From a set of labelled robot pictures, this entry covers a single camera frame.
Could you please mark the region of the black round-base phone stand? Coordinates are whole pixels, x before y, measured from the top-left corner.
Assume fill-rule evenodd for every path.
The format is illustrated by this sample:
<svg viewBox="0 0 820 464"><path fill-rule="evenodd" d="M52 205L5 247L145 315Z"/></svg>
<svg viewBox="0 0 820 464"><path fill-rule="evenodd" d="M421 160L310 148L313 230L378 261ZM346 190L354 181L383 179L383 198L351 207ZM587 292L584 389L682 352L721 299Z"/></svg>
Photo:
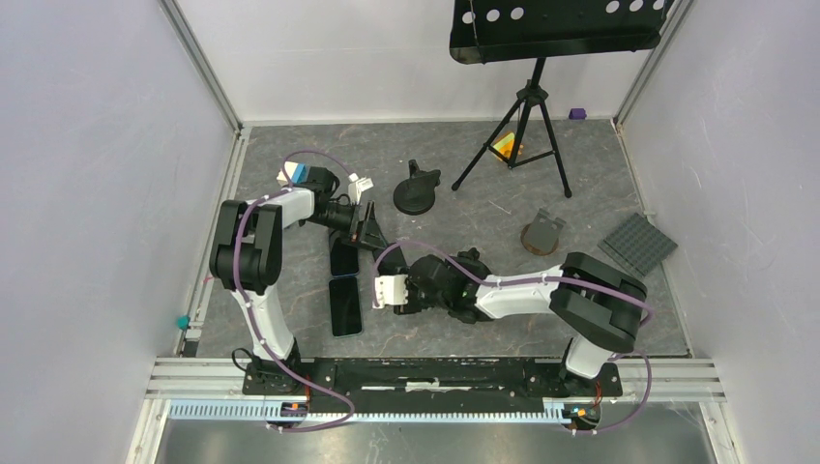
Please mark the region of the black round-base phone stand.
<svg viewBox="0 0 820 464"><path fill-rule="evenodd" d="M408 216L428 212L435 203L435 189L440 185L441 170L423 170L415 159L408 161L409 177L394 189L395 207Z"/></svg>

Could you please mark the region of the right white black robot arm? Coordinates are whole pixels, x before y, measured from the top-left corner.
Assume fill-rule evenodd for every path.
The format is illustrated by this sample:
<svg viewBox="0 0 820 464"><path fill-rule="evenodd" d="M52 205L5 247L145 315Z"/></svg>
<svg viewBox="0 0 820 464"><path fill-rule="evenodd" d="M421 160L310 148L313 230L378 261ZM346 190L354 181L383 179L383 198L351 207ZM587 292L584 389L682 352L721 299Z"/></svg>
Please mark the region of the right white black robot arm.
<svg viewBox="0 0 820 464"><path fill-rule="evenodd" d="M443 308L466 323L519 315L550 315L575 332L558 369L561 387L583 394L603 366L634 349L653 311L639 280L600 260L571 252L563 263L523 275L496 275L472 247L456 255L429 254L373 281L376 308L397 314Z"/></svg>

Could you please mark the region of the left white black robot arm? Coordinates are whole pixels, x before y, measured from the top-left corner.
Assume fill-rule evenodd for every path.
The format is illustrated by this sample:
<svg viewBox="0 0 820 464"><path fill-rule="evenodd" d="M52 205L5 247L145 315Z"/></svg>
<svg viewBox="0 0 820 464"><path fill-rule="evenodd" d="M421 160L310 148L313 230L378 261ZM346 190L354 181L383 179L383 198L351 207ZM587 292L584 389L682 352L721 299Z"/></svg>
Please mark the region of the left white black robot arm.
<svg viewBox="0 0 820 464"><path fill-rule="evenodd" d="M255 200L220 204L209 256L212 277L240 306L253 342L249 373L267 379L280 393L295 392L304 369L295 335L288 329L278 296L283 234L294 224L326 227L355 250L382 250L368 177L344 180L327 168L288 161L279 172L281 189Z"/></svg>

